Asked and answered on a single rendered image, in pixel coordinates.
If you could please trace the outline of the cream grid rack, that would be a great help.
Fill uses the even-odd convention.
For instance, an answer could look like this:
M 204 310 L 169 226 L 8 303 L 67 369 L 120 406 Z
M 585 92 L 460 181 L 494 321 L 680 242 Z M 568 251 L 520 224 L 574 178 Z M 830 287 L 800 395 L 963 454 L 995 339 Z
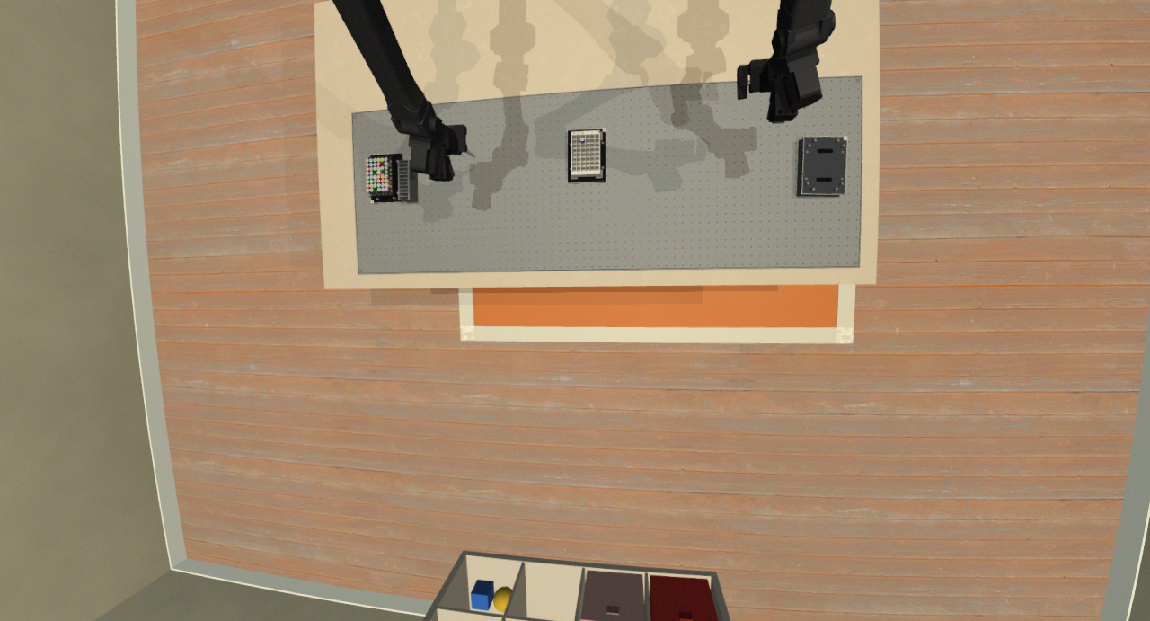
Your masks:
M 580 144 L 582 137 L 586 139 L 586 145 Z M 586 158 L 586 155 L 595 155 L 595 158 Z M 600 176 L 600 130 L 572 132 L 572 176 Z

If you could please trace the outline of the black rectangular frame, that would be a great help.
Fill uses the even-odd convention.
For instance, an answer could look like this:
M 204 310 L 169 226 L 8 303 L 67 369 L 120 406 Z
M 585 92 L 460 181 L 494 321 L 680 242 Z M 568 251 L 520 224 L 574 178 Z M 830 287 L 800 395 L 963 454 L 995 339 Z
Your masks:
M 586 130 L 600 130 L 600 176 L 572 176 L 572 132 L 586 132 Z M 604 129 L 567 130 L 567 183 L 592 182 L 606 182 L 606 126 Z

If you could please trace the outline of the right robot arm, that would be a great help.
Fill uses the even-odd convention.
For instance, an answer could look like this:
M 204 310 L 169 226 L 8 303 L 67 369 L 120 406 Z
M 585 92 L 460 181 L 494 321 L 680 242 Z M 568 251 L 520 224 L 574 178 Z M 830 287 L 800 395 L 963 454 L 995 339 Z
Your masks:
M 447 133 L 413 79 L 381 0 L 332 1 L 385 94 L 397 132 L 411 135 L 411 170 L 428 174 L 434 182 L 453 181 L 455 170 L 447 154 L 457 153 L 457 137 Z

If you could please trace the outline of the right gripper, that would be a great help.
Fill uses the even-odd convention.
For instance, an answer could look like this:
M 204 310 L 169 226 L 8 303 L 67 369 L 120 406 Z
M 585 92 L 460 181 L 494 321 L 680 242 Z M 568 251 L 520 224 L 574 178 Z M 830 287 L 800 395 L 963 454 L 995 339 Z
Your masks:
M 445 124 L 443 124 L 445 126 Z M 465 144 L 465 135 L 467 135 L 467 129 L 465 125 L 447 125 L 447 133 L 457 137 L 457 154 L 447 155 L 461 155 L 467 153 L 467 145 Z

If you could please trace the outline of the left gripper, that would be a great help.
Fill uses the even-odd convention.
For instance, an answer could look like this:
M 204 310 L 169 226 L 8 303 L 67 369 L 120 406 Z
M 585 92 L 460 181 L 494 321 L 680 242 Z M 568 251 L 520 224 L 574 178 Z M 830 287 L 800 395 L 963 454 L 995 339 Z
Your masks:
M 764 71 L 765 66 L 769 63 L 769 61 L 770 61 L 770 68 L 773 69 L 774 72 L 781 76 L 785 76 L 785 74 L 775 71 L 772 57 L 773 55 L 769 57 L 770 60 L 769 59 L 751 60 L 750 64 L 737 67 L 737 100 L 739 100 L 739 98 L 747 98 L 747 74 L 750 74 L 750 93 L 760 92 L 759 76 Z

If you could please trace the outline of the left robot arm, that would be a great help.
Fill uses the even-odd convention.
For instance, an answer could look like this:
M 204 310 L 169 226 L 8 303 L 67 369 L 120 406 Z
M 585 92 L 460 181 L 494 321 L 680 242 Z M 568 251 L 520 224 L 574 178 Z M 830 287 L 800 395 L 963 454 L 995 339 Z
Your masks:
M 827 43 L 836 26 L 830 7 L 831 0 L 780 0 L 772 61 L 785 76 L 774 72 L 770 61 L 759 76 L 760 93 L 773 92 L 767 113 L 772 124 L 792 121 L 798 109 L 822 98 L 816 46 Z

